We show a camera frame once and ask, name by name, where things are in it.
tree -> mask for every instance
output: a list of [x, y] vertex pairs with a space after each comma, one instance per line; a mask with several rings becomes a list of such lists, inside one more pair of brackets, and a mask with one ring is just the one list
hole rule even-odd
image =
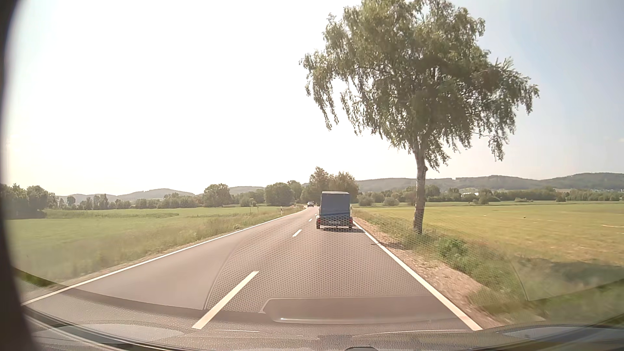
[[311, 197], [310, 197], [310, 187], [303, 188], [303, 191], [301, 191], [301, 196], [299, 196], [299, 201], [302, 204], [305, 204], [308, 201], [311, 201], [310, 199], [311, 199]]
[[256, 194], [253, 195], [253, 199], [257, 203], [259, 203], [259, 204], [264, 204], [264, 202], [265, 202], [265, 190], [264, 189], [256, 190]]
[[321, 193], [329, 190], [329, 173], [316, 166], [308, 182], [308, 198], [317, 204], [320, 203]]
[[28, 196], [28, 207], [31, 211], [41, 211], [47, 207], [49, 193], [39, 185], [27, 187], [26, 195]]
[[147, 199], [137, 199], [134, 202], [134, 207], [137, 209], [146, 209], [147, 208]]
[[47, 208], [49, 209], [58, 209], [59, 208], [59, 201], [58, 198], [56, 197], [55, 193], [53, 192], [48, 192], [47, 195]]
[[102, 197], [100, 197], [100, 210], [107, 209], [109, 209], [109, 199], [106, 197], [106, 194], [102, 194]]
[[299, 198], [301, 197], [301, 192], [303, 192], [303, 187], [301, 186], [301, 183], [296, 180], [289, 180], [288, 182], [286, 182], [286, 184], [288, 184], [290, 189], [293, 191], [295, 195], [295, 200], [299, 200]]
[[93, 209], [100, 209], [100, 195], [93, 195]]
[[348, 192], [351, 197], [351, 203], [358, 202], [359, 185], [349, 172], [338, 172], [336, 175], [330, 175], [328, 190]]
[[210, 186], [204, 189], [202, 198], [205, 207], [219, 207], [229, 205], [232, 202], [230, 188], [223, 183], [210, 184]]
[[270, 206], [290, 206], [295, 194], [288, 184], [278, 182], [265, 187], [265, 197], [266, 203]]
[[440, 188], [437, 185], [426, 185], [425, 196], [440, 196]]
[[380, 204], [382, 202], [384, 202], [384, 200], [386, 199], [386, 197], [384, 196], [384, 194], [380, 193], [380, 192], [373, 192], [371, 194], [371, 197], [373, 198], [373, 201], [375, 201], [376, 203]]
[[531, 113], [539, 90], [511, 59], [490, 62], [477, 43], [485, 21], [447, 0], [362, 0], [328, 22], [324, 49], [300, 61], [306, 93], [331, 130], [338, 123], [333, 81], [345, 82], [340, 101], [355, 133], [369, 129], [414, 155], [413, 228], [421, 234], [426, 165], [438, 170], [450, 158], [445, 145], [469, 148], [475, 135], [488, 137], [502, 160], [517, 109]]

road marking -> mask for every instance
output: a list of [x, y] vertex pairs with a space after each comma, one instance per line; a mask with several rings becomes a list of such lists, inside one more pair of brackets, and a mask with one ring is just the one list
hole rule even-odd
[[364, 232], [364, 234], [366, 234], [385, 253], [390, 255], [390, 257], [392, 257], [396, 261], [396, 263], [398, 263], [401, 267], [403, 267], [403, 269], [405, 269], [412, 277], [418, 280], [418, 282], [422, 284], [422, 286], [424, 286], [425, 289], [427, 289], [433, 296], [435, 296], [438, 300], [440, 300], [440, 302], [442, 302], [443, 305], [445, 305], [449, 310], [451, 310], [451, 312], [453, 312], [457, 316], [457, 318], [461, 319], [462, 322], [464, 322], [468, 326], [468, 328], [472, 330], [483, 329], [479, 326], [479, 324], [473, 321], [472, 318], [468, 317], [468, 315], [465, 314], [464, 311], [459, 309], [449, 299], [447, 299], [446, 296], [442, 295], [439, 291], [436, 290], [436, 288], [431, 286], [431, 284], [427, 283], [426, 280], [424, 280], [420, 275], [418, 275], [418, 273], [416, 273], [414, 270], [409, 268], [409, 266], [406, 265], [405, 262], [401, 261], [399, 257], [396, 257], [392, 252], [390, 252], [390, 250], [388, 250], [385, 246], [381, 245], [377, 241], [377, 239], [375, 239], [371, 234], [369, 234], [366, 230], [364, 230], [364, 228], [362, 228], [359, 224], [355, 223], [355, 221], [353, 221], [353, 224], [355, 224], [358, 228], [360, 228]]
[[113, 275], [113, 274], [115, 274], [115, 273], [123, 272], [123, 271], [125, 271], [125, 270], [129, 270], [129, 269], [131, 269], [131, 268], [138, 267], [138, 266], [140, 266], [140, 265], [144, 265], [144, 264], [149, 263], [149, 262], [151, 262], [151, 261], [156, 261], [156, 260], [158, 260], [158, 259], [162, 259], [162, 258], [167, 257], [167, 256], [169, 256], [169, 255], [177, 254], [178, 252], [181, 252], [181, 251], [184, 251], [184, 250], [188, 250], [188, 249], [191, 249], [191, 248], [196, 247], [196, 246], [199, 246], [199, 245], [206, 244], [207, 242], [211, 242], [211, 241], [213, 241], [213, 240], [221, 239], [221, 238], [224, 238], [224, 237], [229, 236], [229, 235], [232, 235], [232, 234], [240, 233], [240, 232], [242, 232], [243, 230], [247, 230], [247, 229], [251, 229], [251, 228], [254, 228], [254, 227], [258, 227], [259, 225], [267, 224], [267, 223], [269, 223], [269, 222], [273, 222], [274, 220], [278, 220], [278, 219], [286, 218], [286, 217], [288, 217], [289, 215], [293, 215], [293, 214], [297, 214], [297, 213], [301, 213], [301, 211], [298, 211], [298, 212], [295, 212], [295, 213], [292, 213], [292, 214], [287, 214], [287, 215], [284, 215], [284, 216], [281, 216], [281, 217], [277, 217], [277, 218], [275, 218], [275, 219], [271, 219], [271, 220], [268, 220], [268, 221], [263, 222], [263, 223], [260, 223], [260, 224], [252, 225], [251, 227], [247, 227], [247, 228], [244, 228], [244, 229], [241, 229], [241, 230], [237, 230], [237, 231], [235, 231], [235, 232], [231, 232], [231, 233], [228, 233], [228, 234], [225, 234], [225, 235], [221, 235], [220, 237], [212, 238], [212, 239], [210, 239], [210, 240], [206, 240], [206, 241], [203, 241], [203, 242], [199, 242], [199, 243], [197, 243], [197, 244], [195, 244], [195, 245], [191, 245], [191, 246], [189, 246], [189, 247], [185, 247], [185, 248], [180, 249], [180, 250], [177, 250], [177, 251], [169, 252], [168, 254], [164, 254], [164, 255], [161, 255], [161, 256], [158, 256], [158, 257], [154, 257], [154, 258], [149, 259], [149, 260], [147, 260], [147, 261], [139, 262], [138, 264], [134, 264], [134, 265], [128, 266], [128, 267], [126, 267], [126, 268], [122, 268], [122, 269], [116, 270], [116, 271], [114, 271], [114, 272], [106, 273], [106, 274], [104, 274], [104, 275], [100, 275], [100, 276], [98, 276], [98, 277], [91, 278], [91, 279], [89, 279], [89, 280], [85, 280], [85, 281], [83, 281], [83, 282], [81, 282], [81, 283], [78, 283], [78, 284], [74, 284], [74, 285], [70, 285], [70, 286], [68, 286], [68, 287], [64, 287], [63, 289], [59, 289], [59, 290], [53, 291], [53, 292], [51, 292], [51, 293], [49, 293], [49, 294], [46, 294], [46, 295], [42, 295], [42, 296], [36, 297], [36, 298], [31, 299], [31, 300], [28, 300], [28, 301], [26, 301], [26, 302], [22, 302], [22, 306], [27, 305], [27, 304], [31, 304], [31, 303], [33, 303], [33, 302], [35, 302], [35, 301], [39, 301], [39, 300], [41, 300], [41, 299], [44, 299], [44, 298], [46, 298], [46, 297], [50, 297], [50, 296], [52, 296], [52, 295], [59, 294], [59, 293], [61, 293], [61, 292], [63, 292], [63, 291], [67, 291], [67, 290], [69, 290], [69, 289], [73, 289], [73, 288], [75, 288], [75, 287], [79, 287], [79, 286], [81, 286], [81, 285], [84, 285], [84, 284], [88, 284], [88, 283], [94, 282], [94, 281], [96, 281], [96, 280], [98, 280], [98, 279], [106, 278], [106, 277], [108, 277], [108, 276], [110, 276], [110, 275]]
[[259, 270], [254, 270], [253, 272], [247, 275], [247, 278], [243, 279], [242, 282], [238, 283], [237, 286], [232, 289], [226, 296], [224, 296], [216, 305], [214, 305], [205, 315], [203, 315], [197, 323], [193, 324], [194, 329], [201, 329], [214, 317], [219, 311], [238, 293], [249, 281], [258, 274]]

hazy sky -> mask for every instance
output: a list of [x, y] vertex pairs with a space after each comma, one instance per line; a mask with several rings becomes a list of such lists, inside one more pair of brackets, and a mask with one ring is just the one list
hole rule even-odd
[[[349, 0], [27, 0], [14, 18], [2, 182], [59, 195], [211, 183], [416, 177], [406, 151], [331, 132], [303, 90], [305, 53]], [[503, 162], [485, 141], [428, 178], [544, 179], [624, 172], [624, 2], [456, 1], [486, 21], [482, 47], [540, 86]]]

road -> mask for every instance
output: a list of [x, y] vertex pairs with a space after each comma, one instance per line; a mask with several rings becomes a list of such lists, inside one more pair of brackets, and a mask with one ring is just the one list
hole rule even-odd
[[205, 342], [479, 329], [361, 228], [317, 230], [317, 214], [308, 208], [24, 305], [186, 346], [198, 340], [191, 335]]

green field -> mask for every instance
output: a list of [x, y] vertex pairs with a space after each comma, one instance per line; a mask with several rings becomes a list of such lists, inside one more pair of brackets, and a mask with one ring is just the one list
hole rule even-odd
[[279, 216], [279, 207], [267, 206], [48, 210], [45, 219], [6, 225], [14, 266], [61, 282]]
[[354, 215], [490, 288], [472, 296], [490, 311], [521, 302], [548, 319], [624, 313], [622, 202], [427, 203], [421, 237], [411, 231], [413, 207]]
[[[624, 202], [442, 204], [453, 203], [427, 204], [425, 227], [463, 239], [483, 240], [523, 256], [586, 262], [598, 259], [624, 265]], [[403, 221], [414, 217], [413, 207], [358, 210]]]

